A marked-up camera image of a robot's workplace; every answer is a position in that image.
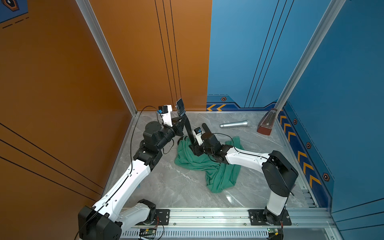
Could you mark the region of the black leather belt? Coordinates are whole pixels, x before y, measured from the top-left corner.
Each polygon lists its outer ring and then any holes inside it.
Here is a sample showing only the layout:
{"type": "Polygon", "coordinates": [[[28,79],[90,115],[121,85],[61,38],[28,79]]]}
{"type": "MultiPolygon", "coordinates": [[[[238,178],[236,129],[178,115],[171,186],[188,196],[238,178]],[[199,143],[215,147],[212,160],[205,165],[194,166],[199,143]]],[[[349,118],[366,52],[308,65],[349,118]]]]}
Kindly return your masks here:
{"type": "MultiPolygon", "coordinates": [[[[185,109],[185,106],[184,106],[184,102],[183,102],[183,99],[180,98],[177,102],[176,102],[176,108],[178,110],[178,115],[179,117],[183,116],[183,115],[186,115],[186,109],[185,109]]],[[[193,134],[193,130],[192,130],[192,127],[191,127],[191,123],[187,117],[187,121],[186,121],[186,131],[187,131],[187,134],[188,134],[188,137],[190,139],[190,142],[191,144],[197,142],[195,137],[194,137],[194,134],[193,134]]]]}

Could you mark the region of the green trousers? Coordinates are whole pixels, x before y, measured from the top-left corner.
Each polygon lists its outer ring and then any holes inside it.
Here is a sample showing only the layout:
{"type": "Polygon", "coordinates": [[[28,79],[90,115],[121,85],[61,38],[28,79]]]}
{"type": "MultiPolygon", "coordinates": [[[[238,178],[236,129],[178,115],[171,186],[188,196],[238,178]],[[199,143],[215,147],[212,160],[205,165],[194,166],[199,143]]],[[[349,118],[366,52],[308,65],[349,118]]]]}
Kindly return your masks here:
{"type": "Polygon", "coordinates": [[[187,170],[205,172],[207,188],[212,193],[221,193],[236,185],[241,170],[239,165],[217,163],[208,155],[195,156],[190,149],[191,141],[184,136],[178,142],[175,164],[187,170]]]}

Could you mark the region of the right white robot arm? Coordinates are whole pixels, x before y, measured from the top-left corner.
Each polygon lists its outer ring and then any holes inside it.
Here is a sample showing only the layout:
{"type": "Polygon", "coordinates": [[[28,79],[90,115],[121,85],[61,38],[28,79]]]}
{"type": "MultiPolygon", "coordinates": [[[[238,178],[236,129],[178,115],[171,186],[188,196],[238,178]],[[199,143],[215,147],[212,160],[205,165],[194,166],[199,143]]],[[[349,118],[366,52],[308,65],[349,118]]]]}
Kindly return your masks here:
{"type": "Polygon", "coordinates": [[[191,150],[196,156],[206,154],[218,163],[238,165],[264,174],[271,190],[263,211],[268,225],[282,225],[287,218],[286,203],[292,194],[298,171],[279,151],[270,154],[239,150],[234,145],[221,144],[213,133],[194,133],[191,150]]]}

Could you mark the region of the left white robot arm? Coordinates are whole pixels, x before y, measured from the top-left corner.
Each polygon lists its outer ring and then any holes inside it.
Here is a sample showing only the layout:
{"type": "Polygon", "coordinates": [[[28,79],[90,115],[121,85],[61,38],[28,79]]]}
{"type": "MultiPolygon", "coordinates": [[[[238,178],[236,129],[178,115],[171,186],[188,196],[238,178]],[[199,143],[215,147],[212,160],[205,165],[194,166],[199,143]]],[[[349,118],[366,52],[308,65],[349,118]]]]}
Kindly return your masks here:
{"type": "Polygon", "coordinates": [[[174,137],[182,137],[184,128],[190,129],[188,117],[171,119],[171,125],[154,121],[146,125],[143,140],[133,156],[131,165],[115,185],[92,207],[83,207],[78,214],[79,230],[75,239],[118,240],[122,232],[139,223],[152,223],[156,205],[140,200],[123,211],[123,207],[139,184],[152,172],[163,156],[163,148],[174,137]]]}

